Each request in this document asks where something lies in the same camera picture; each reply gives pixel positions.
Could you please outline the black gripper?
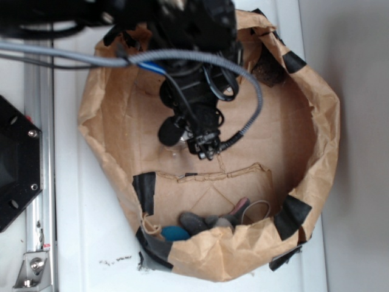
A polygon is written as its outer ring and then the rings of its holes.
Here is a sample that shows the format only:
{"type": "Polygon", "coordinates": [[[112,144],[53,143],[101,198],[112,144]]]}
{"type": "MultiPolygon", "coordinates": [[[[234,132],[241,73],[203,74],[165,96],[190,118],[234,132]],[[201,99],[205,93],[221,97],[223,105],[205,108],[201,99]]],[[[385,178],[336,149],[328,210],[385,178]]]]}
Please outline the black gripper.
{"type": "Polygon", "coordinates": [[[185,129],[181,137],[199,159],[213,159],[221,151],[219,128],[224,116],[218,102],[230,102],[238,93],[236,74],[212,65],[189,73],[166,75],[160,87],[162,103],[171,108],[174,122],[185,129]]]}

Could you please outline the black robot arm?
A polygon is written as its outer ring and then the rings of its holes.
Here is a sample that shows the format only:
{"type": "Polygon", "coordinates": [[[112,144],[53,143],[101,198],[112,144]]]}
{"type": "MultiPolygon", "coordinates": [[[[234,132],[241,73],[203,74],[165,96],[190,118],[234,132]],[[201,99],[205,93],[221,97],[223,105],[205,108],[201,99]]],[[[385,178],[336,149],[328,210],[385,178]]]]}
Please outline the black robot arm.
{"type": "MultiPolygon", "coordinates": [[[[123,36],[127,45],[140,47],[133,36],[140,24],[151,31],[151,50],[205,52],[238,65],[243,61],[232,1],[1,2],[1,35],[8,38],[56,39],[111,25],[103,39],[106,46],[123,36]]],[[[190,153],[213,159],[240,138],[219,138],[224,116],[217,104],[234,100],[239,91],[237,75],[229,68],[185,54],[147,60],[143,67],[165,76],[160,98],[174,112],[160,127],[162,144],[173,146],[184,138],[190,153]]]]}

